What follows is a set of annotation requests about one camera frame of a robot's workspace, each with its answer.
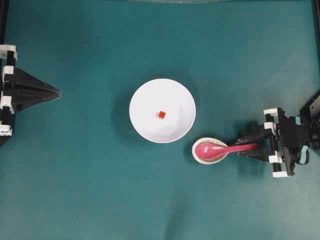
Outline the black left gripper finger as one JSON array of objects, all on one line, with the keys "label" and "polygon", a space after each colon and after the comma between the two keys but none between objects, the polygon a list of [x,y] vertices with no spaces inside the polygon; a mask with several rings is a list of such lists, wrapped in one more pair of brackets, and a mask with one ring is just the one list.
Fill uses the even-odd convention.
[{"label": "black left gripper finger", "polygon": [[31,92],[15,93],[12,96],[11,104],[15,113],[21,112],[26,108],[60,98],[61,93],[56,92]]},{"label": "black left gripper finger", "polygon": [[48,92],[61,96],[61,91],[14,66],[3,67],[3,81],[13,88]]}]

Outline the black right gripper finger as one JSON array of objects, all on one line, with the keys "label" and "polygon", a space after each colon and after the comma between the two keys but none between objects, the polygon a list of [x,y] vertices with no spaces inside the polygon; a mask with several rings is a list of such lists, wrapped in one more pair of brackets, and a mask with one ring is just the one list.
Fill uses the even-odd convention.
[{"label": "black right gripper finger", "polygon": [[256,160],[261,160],[267,163],[278,163],[279,157],[278,152],[275,150],[250,150],[250,151],[240,151],[237,153],[240,157],[253,158]]},{"label": "black right gripper finger", "polygon": [[249,132],[249,134],[239,137],[236,140],[236,144],[251,144],[262,140],[269,140],[270,145],[275,143],[275,123],[257,125]]}]

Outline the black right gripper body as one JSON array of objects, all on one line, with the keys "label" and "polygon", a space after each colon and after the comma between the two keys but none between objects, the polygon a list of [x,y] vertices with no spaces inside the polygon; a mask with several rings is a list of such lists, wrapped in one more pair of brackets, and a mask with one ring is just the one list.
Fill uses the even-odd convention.
[{"label": "black right gripper body", "polygon": [[278,123],[266,120],[265,130],[271,130],[272,136],[280,142],[282,152],[274,151],[268,156],[272,163],[274,178],[286,178],[295,175],[295,165],[308,164],[308,123],[302,116],[285,116],[282,108],[270,108],[263,111],[265,117],[277,117]]}]

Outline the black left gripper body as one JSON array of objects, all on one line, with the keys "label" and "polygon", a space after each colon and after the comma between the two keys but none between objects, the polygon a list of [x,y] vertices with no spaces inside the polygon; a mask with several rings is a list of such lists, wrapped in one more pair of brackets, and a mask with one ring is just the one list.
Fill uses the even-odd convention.
[{"label": "black left gripper body", "polygon": [[6,60],[6,65],[2,68],[0,77],[0,136],[11,137],[17,112],[13,103],[15,84],[11,81],[18,60],[17,47],[1,44],[0,59]]}]

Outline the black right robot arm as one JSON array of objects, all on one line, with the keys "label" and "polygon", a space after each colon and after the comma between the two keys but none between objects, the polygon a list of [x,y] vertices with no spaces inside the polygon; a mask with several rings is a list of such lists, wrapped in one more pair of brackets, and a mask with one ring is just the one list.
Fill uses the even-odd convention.
[{"label": "black right robot arm", "polygon": [[287,117],[280,107],[265,109],[263,114],[265,122],[238,138],[236,146],[266,139],[270,149],[241,150],[237,155],[272,164],[274,178],[293,177],[296,165],[309,163],[309,149],[320,149],[320,97],[305,104],[298,116]]}]

